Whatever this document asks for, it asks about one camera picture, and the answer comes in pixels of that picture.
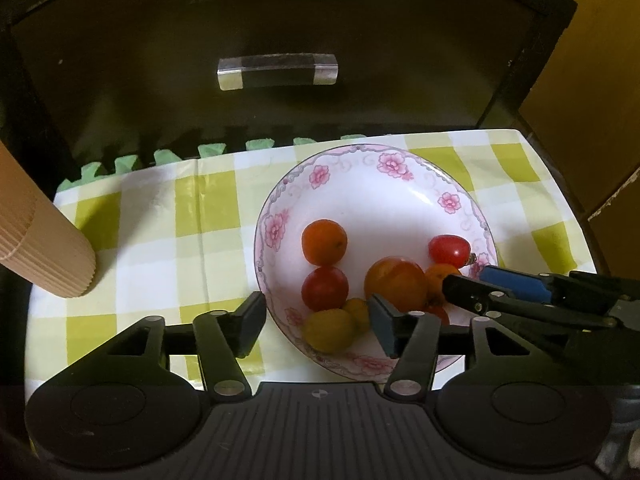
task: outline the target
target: cherry tomato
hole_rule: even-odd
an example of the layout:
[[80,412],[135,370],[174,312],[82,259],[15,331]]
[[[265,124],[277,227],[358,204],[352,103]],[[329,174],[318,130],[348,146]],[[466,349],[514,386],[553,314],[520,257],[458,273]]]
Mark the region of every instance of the cherry tomato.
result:
[[444,310],[443,306],[428,306],[424,309],[425,312],[429,314],[433,314],[434,316],[438,316],[440,318],[440,324],[448,325],[449,322],[449,314]]
[[429,242],[429,256],[435,264],[449,264],[459,269],[469,261],[471,246],[456,235],[434,236]]
[[427,300],[427,280],[414,261],[388,256],[367,271],[364,295],[369,299],[372,294],[379,294],[400,312],[422,310]]
[[442,280],[450,274],[460,274],[460,271],[449,264],[435,264],[424,271],[427,279],[427,288],[429,289],[427,296],[429,305],[442,305],[447,301],[442,293]]
[[314,312],[340,308],[348,294],[347,277],[335,267],[318,267],[302,283],[302,301]]
[[347,250],[347,233],[333,220],[316,220],[302,231],[302,252],[313,265],[338,263]]

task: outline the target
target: table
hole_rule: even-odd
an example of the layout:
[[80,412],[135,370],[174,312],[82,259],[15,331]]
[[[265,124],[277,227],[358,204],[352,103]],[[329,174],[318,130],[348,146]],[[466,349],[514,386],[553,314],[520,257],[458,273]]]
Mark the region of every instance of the table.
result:
[[[114,175],[59,192],[54,200],[97,252],[92,288],[64,300],[33,287],[26,341],[26,394],[142,317],[188,323],[234,310],[252,290],[254,229],[265,198],[298,162],[359,139],[184,160]],[[584,236],[539,156],[516,130],[368,137],[408,149],[447,171],[481,207],[500,264],[523,272],[594,272]],[[240,361],[261,381],[339,381],[304,357],[268,317]],[[462,360],[436,375],[439,387]],[[171,370],[202,387],[195,356]]]

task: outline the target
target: bowl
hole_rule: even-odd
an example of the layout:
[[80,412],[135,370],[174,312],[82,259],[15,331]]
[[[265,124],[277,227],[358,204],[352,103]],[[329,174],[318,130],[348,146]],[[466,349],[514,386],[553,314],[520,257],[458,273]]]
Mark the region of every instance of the bowl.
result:
[[[497,256],[478,205],[451,176],[418,155],[378,144],[352,144],[318,153],[282,177],[267,197],[255,230],[255,273],[278,327],[310,359],[343,377],[385,382],[395,360],[385,356],[369,331],[345,352],[322,354],[302,338],[311,311],[301,286],[316,267],[302,253],[301,236],[314,220],[338,222],[348,237],[336,267],[349,280],[349,298],[364,298],[364,277],[384,256],[405,256],[423,269],[432,264],[429,240],[439,234],[465,238],[476,262],[461,270],[476,277]],[[452,324],[468,325],[472,315],[451,304]],[[459,356],[439,356],[442,370]]]

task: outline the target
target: wooden furniture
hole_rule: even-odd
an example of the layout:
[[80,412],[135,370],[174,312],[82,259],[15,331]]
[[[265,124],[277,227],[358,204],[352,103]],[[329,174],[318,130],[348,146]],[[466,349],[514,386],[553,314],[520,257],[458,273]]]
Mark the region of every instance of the wooden furniture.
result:
[[640,0],[575,1],[520,111],[564,176],[578,216],[589,220],[610,272],[640,278],[640,183],[628,183],[640,171]]
[[[0,60],[21,69],[0,78],[0,101],[14,139],[28,136],[37,107],[32,129],[58,132],[77,163],[107,167],[129,153],[151,162],[158,148],[194,156],[208,142],[239,151],[265,137],[281,146],[504,127],[574,9],[571,0],[0,0]],[[216,81],[220,59],[302,52],[334,54],[336,84],[225,92]]]

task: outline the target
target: tablecloth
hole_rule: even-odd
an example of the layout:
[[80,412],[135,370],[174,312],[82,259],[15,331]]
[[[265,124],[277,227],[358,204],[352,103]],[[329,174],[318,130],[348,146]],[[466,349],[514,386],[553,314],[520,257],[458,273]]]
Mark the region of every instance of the tablecloth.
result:
[[[151,314],[188,323],[207,310],[233,310],[252,290],[254,229],[265,198],[293,166],[336,140],[184,160],[114,175],[57,193],[54,203],[97,252],[97,275],[81,298],[37,286],[30,298],[26,389]],[[410,150],[453,176],[478,202],[500,264],[524,272],[594,272],[577,220],[539,156],[516,130],[469,130],[369,137]],[[271,319],[240,360],[260,381],[335,381],[304,357]],[[171,370],[195,386],[195,356]],[[442,384],[462,362],[440,372]]]

